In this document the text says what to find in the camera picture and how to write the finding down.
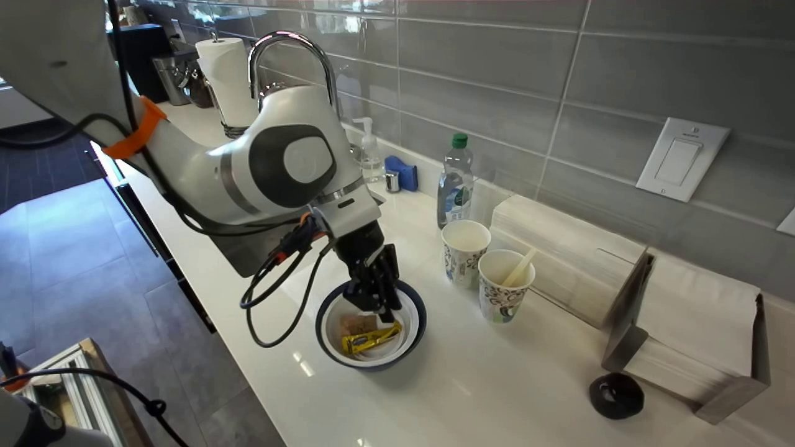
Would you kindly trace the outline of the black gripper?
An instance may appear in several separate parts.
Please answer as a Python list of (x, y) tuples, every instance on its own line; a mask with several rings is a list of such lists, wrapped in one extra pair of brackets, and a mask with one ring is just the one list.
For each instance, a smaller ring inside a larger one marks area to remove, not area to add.
[(386, 241), (381, 224), (370, 220), (364, 228), (340, 236), (336, 241), (336, 254), (352, 279), (346, 284), (342, 296), (360, 310), (370, 310), (375, 299), (381, 321), (392, 323), (395, 310), (401, 309), (401, 271), (395, 246)]

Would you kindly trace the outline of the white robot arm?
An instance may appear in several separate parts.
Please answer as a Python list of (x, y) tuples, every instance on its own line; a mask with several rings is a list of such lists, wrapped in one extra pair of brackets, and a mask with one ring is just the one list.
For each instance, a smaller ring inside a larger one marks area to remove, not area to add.
[(0, 75), (110, 156), (142, 168), (206, 228), (316, 213), (347, 265), (346, 299), (395, 318), (395, 249), (382, 239), (377, 202), (323, 90), (285, 87), (263, 99), (242, 136), (205, 147), (126, 90), (104, 30), (104, 0), (0, 0)]

